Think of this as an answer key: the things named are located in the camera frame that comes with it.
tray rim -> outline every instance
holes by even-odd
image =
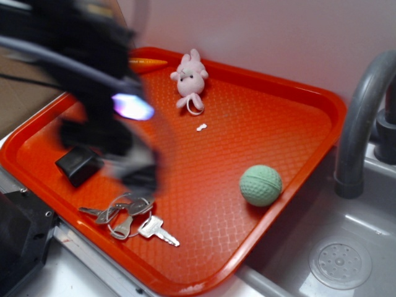
[[[182,54],[159,49],[159,48],[139,48],[135,50],[132,55],[137,58],[153,58],[153,59],[164,59],[168,61],[169,66],[176,66],[179,64]],[[137,269],[136,274],[133,274],[126,266],[122,265],[128,272],[137,277],[142,283],[147,285],[153,291],[159,294],[165,294],[167,296],[191,296],[196,294],[202,294],[215,286],[219,285],[221,282],[225,281],[231,274],[239,267],[243,259],[249,254],[250,250],[258,243],[258,241],[265,235],[265,231],[269,226],[277,219],[281,214],[282,210],[287,206],[290,200],[293,198],[298,189],[303,185],[305,180],[308,179],[309,175],[314,171],[316,166],[324,158],[327,152],[331,149],[333,144],[337,141],[340,136],[343,119],[346,114],[346,106],[342,100],[334,93],[323,90],[321,88],[312,87],[309,85],[301,84],[298,82],[293,82],[286,79],[281,79],[267,74],[262,74],[258,72],[253,72],[245,70],[242,68],[224,65],[218,62],[202,60],[206,66],[210,77],[214,79],[220,79],[222,81],[227,81],[232,84],[242,85],[243,87],[253,88],[255,90],[266,90],[266,93],[271,95],[280,96],[285,99],[293,100],[291,98],[292,94],[298,93],[304,95],[304,100],[298,100],[299,103],[310,105],[319,108],[325,112],[331,122],[332,128],[327,134],[324,141],[318,146],[315,152],[311,155],[308,161],[300,169],[299,173],[290,181],[288,187],[284,190],[282,196],[289,196],[287,200],[279,199],[274,204],[269,207],[265,215],[260,219],[256,227],[246,236],[242,244],[237,248],[237,250],[231,255],[228,262],[219,269],[218,272],[214,273],[210,278],[205,279],[204,282],[199,283],[174,283],[174,282],[160,282],[153,281],[155,278],[155,271],[150,271],[153,269],[147,269],[144,265],[139,265],[138,259],[131,260],[126,257],[126,255],[109,255],[117,263],[130,263],[135,264],[134,269]],[[267,88],[273,88],[276,94],[267,91]],[[23,143],[28,140],[32,135],[34,135],[38,130],[42,129],[44,126],[42,123],[47,122],[47,124],[54,119],[54,114],[51,112],[54,108],[67,109],[75,103],[74,100],[70,100],[68,93],[64,93],[57,97],[55,101],[50,103],[46,108],[39,111],[33,117],[24,122],[19,126],[5,141],[0,150],[0,163],[5,169],[10,172],[13,176],[20,179],[22,177],[21,183],[25,186],[31,188],[34,186],[37,178],[32,176],[29,172],[26,172],[20,165],[16,162],[17,150],[15,148],[20,147]],[[38,196],[52,196],[53,193],[48,191],[46,188],[40,188],[39,191],[35,192]],[[67,207],[58,202],[57,199],[52,199],[50,206],[56,208],[57,212],[65,214],[65,217],[74,216],[74,212],[69,210]],[[99,236],[95,239],[88,238],[94,244],[96,244],[100,249],[106,249],[106,246],[110,246],[110,242],[102,240]]]

green ball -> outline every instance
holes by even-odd
[[[239,180],[242,196],[254,206],[267,206],[278,198],[282,191],[279,173],[265,165],[247,169]]]

orange tray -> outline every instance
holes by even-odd
[[[0,162],[151,290],[198,295],[230,276],[281,214],[338,139],[346,108],[328,91],[203,60],[209,73],[201,96],[205,111],[191,116],[176,108],[180,96],[170,79],[182,55],[156,48],[133,55],[168,61],[167,67],[142,75],[156,109],[153,119],[123,121],[143,131],[161,153],[153,213],[179,247],[155,236],[119,241],[78,211],[81,206],[106,209],[127,189],[105,168],[74,188],[55,166],[67,152],[55,137],[59,116],[84,117],[71,95],[19,127],[3,145]],[[197,132],[203,123],[207,128]],[[256,164],[271,166],[282,177],[283,192],[270,207],[249,205],[239,191],[241,175]]]

gray sink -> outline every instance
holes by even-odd
[[[364,194],[343,199],[334,167],[332,150],[247,258],[265,296],[396,296],[396,168],[366,158]]]

gray faucet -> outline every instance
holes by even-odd
[[[385,109],[377,112],[384,96]],[[374,154],[380,161],[396,164],[396,51],[378,55],[368,66],[346,115],[337,151],[335,192],[355,198],[363,193],[364,156],[376,118],[379,144]]]

